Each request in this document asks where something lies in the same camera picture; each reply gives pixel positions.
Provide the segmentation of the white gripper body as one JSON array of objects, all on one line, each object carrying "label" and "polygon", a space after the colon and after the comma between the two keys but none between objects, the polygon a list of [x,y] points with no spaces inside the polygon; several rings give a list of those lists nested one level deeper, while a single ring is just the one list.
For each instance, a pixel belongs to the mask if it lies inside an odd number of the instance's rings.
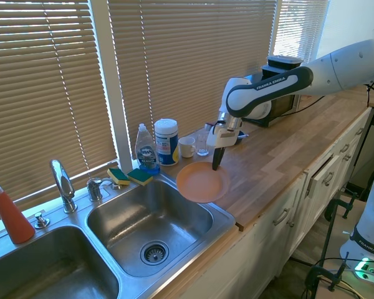
[{"label": "white gripper body", "polygon": [[213,148],[233,146],[239,136],[239,130],[229,131],[223,126],[213,126],[208,134],[206,144]]}]

